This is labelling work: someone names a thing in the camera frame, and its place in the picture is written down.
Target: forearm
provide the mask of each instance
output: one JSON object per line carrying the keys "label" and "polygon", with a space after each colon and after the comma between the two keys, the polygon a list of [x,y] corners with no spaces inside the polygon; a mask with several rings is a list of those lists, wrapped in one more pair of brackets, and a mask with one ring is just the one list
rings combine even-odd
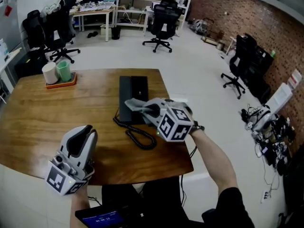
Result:
{"label": "forearm", "polygon": [[209,172],[218,186],[218,193],[238,187],[236,174],[227,155],[202,130],[191,134]]}
{"label": "forearm", "polygon": [[85,228],[86,226],[80,222],[75,217],[75,211],[89,209],[90,203],[87,197],[87,190],[86,187],[82,187],[78,190],[72,197],[72,207],[71,207],[71,214],[70,214],[70,227],[71,228]]}

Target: red paper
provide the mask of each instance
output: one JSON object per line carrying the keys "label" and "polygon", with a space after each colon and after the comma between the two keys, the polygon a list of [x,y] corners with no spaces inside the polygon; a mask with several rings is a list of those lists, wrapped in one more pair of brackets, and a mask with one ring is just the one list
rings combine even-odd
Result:
{"label": "red paper", "polygon": [[13,9],[12,7],[6,6],[4,15],[5,15],[6,17],[8,17],[8,16],[10,15],[10,12],[12,11],[12,9]]}

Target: orange tray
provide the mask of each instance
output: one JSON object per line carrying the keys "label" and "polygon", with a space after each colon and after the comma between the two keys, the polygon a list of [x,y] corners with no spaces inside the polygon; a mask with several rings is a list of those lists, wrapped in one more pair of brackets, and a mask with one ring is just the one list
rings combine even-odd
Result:
{"label": "orange tray", "polygon": [[71,72],[72,78],[68,82],[63,82],[61,79],[59,79],[55,84],[49,85],[46,83],[46,88],[47,89],[53,89],[53,88],[59,88],[59,87],[65,87],[65,86],[73,86],[76,84],[77,80],[77,74],[76,72]]}

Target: tiled floor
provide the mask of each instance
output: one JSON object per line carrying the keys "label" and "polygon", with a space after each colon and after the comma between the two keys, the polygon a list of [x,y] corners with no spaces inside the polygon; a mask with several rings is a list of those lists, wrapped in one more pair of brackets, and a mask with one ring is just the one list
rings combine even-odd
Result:
{"label": "tiled floor", "polygon": [[[257,100],[247,90],[237,100],[233,88],[224,89],[221,73],[229,74],[228,65],[218,51],[185,28],[180,38],[171,41],[172,53],[160,47],[156,53],[137,30],[122,30],[120,40],[108,43],[99,36],[87,39],[89,31],[81,32],[71,48],[80,48],[81,54],[73,56],[72,69],[93,68],[158,68],[171,98],[186,99],[194,118],[206,127],[206,133],[231,159],[244,204],[257,228],[277,226],[278,214],[284,211],[282,180],[272,198],[260,203],[265,184],[264,167],[255,155],[250,132],[245,130],[240,110],[247,104],[258,106]],[[195,145],[186,140],[191,151]],[[201,214],[217,203],[217,187],[208,175],[197,152],[192,162],[194,172],[184,178],[187,193],[185,210],[190,219],[201,221]],[[271,182],[272,168],[266,166],[266,179]],[[89,186],[89,195],[101,198],[101,187]],[[70,197],[61,197],[47,188],[43,180],[30,177],[0,165],[0,224],[5,228],[67,228],[69,227]]]}

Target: power outlet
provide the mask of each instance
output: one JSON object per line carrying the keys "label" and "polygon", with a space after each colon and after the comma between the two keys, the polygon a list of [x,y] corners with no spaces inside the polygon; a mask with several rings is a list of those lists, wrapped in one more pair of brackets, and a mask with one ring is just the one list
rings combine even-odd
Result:
{"label": "power outlet", "polygon": [[261,203],[263,203],[266,199],[269,198],[269,192],[268,191],[264,191],[262,194],[262,199],[261,199]]}

